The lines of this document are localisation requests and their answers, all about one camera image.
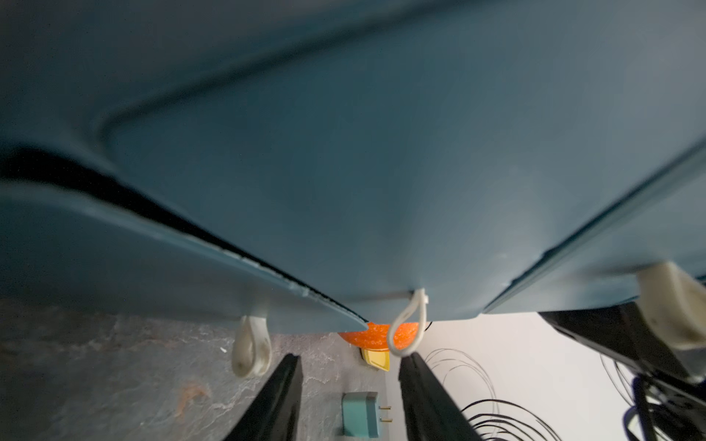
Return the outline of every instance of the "black cable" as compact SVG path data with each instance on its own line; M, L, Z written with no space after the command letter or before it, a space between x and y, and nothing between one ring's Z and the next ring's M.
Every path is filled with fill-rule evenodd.
M635 408L642 427L642 436L645 441L657 441L654 423L650 415L650 405L647 403L647 396L645 395L645 378L642 375L636 376L633 380L633 396L635 397Z
M469 404L465 408L461 409L461 412L466 411L466 410L472 408L473 406L476 406L477 404L481 404L481 403L485 403L485 402L493 402L496 404L504 404L507 406L512 406L512 407L519 409L525 413L528 413L529 415L531 415L533 417L534 421L541 426L539 429L545 430L546 434L548 434L549 438L551 438L551 439L547 438L547 436L544 436L544 434L542 434L542 432L540 430L538 430L538 428L533 427L531 424L524 422L524 421L521 421L517 418L513 418L512 416L503 415L500 412L498 412L498 413L478 413L477 415L474 415L473 417L468 418L469 423L471 423L471 426L474 429L479 428L479 427L492 426L490 423L496 423L496 424L501 425L501 427L503 427L503 429L508 432L509 432L509 429L512 428L512 429L518 431L519 433L521 433L522 436L518 436L517 433L512 433L512 432L509 433L514 438L520 439L520 441L540 441L540 439L541 439L541 441L561 441L561 438L556 433L556 431L554 431L554 429L552 429L549 424L544 422L544 420L542 420L540 417L538 417L536 414L532 413L531 411L527 410L526 408L524 408L518 404L512 403L510 401L505 401L502 399L482 399L482 400L479 400L479 401L476 401L476 402ZM480 421L474 422L474 420L477 420L478 418L483 418L483 419L481 419ZM502 441L515 441L514 439L510 440L509 438L496 437L495 434L493 434L493 439L496 439L496 438L499 440L502 440Z
M625 436L628 437L628 441L640 441L638 437L630 430L630 423L633 421L635 415L638 414L638 410L635 406L631 406L623 415L623 429L625 429Z
M480 363L475 361L473 357L466 354L464 351L459 351L458 349L450 348L439 348L434 349L429 355L426 356L424 362L429 365L429 368L441 378L441 384L446 383L446 378L449 376L452 370L468 368L472 370L480 380L485 383L488 388L488 393L492 399L495 399L495 387L491 381L490 375L483 369ZM498 404L493 402L491 405L491 412L498 413L500 411ZM493 432L491 437L495 438L496 433Z
M485 422L488 422L488 423L495 423L496 420L481 421L480 423L478 423L478 424L476 424L476 425L473 426L473 430L475 430L475 431L477 432L478 429L480 429L480 428L485 428L485 427L492 427L492 428L496 428L496 429L500 429L500 430L499 430L499 431L495 430L495 431L493 431L492 433L482 433L482 434L479 434L481 437L489 436L489 435L495 437L495 434L496 434L496 433L500 433L500 434L502 434L502 435L512 435L513 437L515 437L515 439L516 439L517 441L524 441L522 438L518 437L518 436L515 435L514 433L512 433L512 432L510 432L509 430L505 429L505 428L504 428L503 426L501 426L501 425L485 424Z
M618 378L620 378L620 382L622 383L623 387L625 388L626 394L628 394L628 397L630 397L630 400L634 403L635 397L633 395L633 390L630 387L630 382L628 381L628 377L626 377L625 373L623 373L623 370L621 369L621 367L617 361L613 361L613 365L616 368L616 372L618 373Z
M621 388L618 387L618 384L615 382L615 380L613 380L613 375L611 375L610 371L608 371L608 366L606 366L605 356L603 354L601 354L601 364L603 365L603 369L606 371L606 374L608 375L608 379L611 381L611 383L613 383L613 387L615 387L616 391L620 394L620 397L625 401L625 403L627 403L627 405L632 406L633 405L632 397L630 397L630 395L628 394L628 397L630 399L626 398L626 395L623 393Z

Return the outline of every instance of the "orange object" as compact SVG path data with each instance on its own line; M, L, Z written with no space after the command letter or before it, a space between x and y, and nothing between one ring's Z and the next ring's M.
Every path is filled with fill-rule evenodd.
M402 323L395 333L395 347L404 349L412 343L414 336L417 335L419 323ZM339 332L338 335L343 337L346 342L353 346L358 346L369 351L387 351L388 342L387 334L390 325L376 325L368 323L367 331L360 332Z

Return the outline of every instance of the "dark gap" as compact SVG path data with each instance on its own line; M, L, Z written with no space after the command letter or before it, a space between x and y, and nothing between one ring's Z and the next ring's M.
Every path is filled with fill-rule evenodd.
M257 262L261 267L267 268L282 275L285 279L295 282L301 286L316 292L326 298L331 303L356 315L364 321L360 315L346 308L341 303L315 290L308 284L303 283L291 275L268 265L250 253L233 246L232 244L212 235L208 231L196 226L189 221L175 215L147 199L140 193L122 186L115 179L104 176L96 171L87 169L71 160L58 155L53 155L33 147L22 147L16 150L10 157L7 157L0 165L0 179L12 179L21 181L32 181L38 183L48 183L62 188L67 188L81 193L86 193L103 202L117 205L129 210L141 217L168 226L171 229L188 234L202 241L208 242L224 250L231 251L244 258Z
M663 190L665 185L669 185L670 183L672 183L673 185L674 183L672 181L675 180L675 177L676 180L679 180L680 178L682 178L681 175L683 174L692 174L694 164L697 164L697 167L701 167L701 165L698 164L699 162L706 162L706 139L699 140L698 143L687 149L676 159L673 159L655 174L647 178L642 183L639 183L636 187L630 189L624 196L619 198L616 202L608 206L596 217L581 226L568 238L561 241L560 244L545 251L535 264L533 264L528 270L523 272L519 277L514 278L510 283L510 286L505 288L488 305L492 305L506 296L507 299L512 298L514 294L508 296L509 293L515 292L518 286L525 283L525 281L531 276L535 275L537 271L550 264L551 261L559 253L568 249L577 240L586 237L588 233L591 233L593 230L597 229L597 227L601 224L604 224L606 218L610 219L610 217L616 216L616 213L619 213L620 215L625 215L625 212L629 213L631 210L634 210L634 208L630 207L629 204L634 203L637 197L644 195L647 190L653 191L654 188L657 188L658 190ZM699 280L703 284L706 284L706 276L700 277Z

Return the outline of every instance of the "white rope loop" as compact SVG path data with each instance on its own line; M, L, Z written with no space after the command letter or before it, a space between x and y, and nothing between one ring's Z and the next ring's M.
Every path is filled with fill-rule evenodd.
M232 366L240 378L262 376L267 373L272 360L272 343L267 331L267 320L245 315L235 334Z
M390 325L388 329L388 348L392 355L398 357L406 357L412 355L414 351L417 350L421 339L424 337L424 326L426 324L426 304L429 303L429 297L426 296L424 288L415 289L414 294L412 294L412 300L409 301L409 305L402 310L402 312L395 318L395 321ZM395 333L402 323L407 321L409 317L412 316L416 309L419 309L419 328L417 328L417 334L414 336L414 340L406 348L398 349L395 346Z

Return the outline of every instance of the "yellow object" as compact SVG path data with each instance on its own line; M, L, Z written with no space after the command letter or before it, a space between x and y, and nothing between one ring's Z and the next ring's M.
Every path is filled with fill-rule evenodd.
M389 351L369 351L361 349L360 354L370 366L390 372L390 352Z

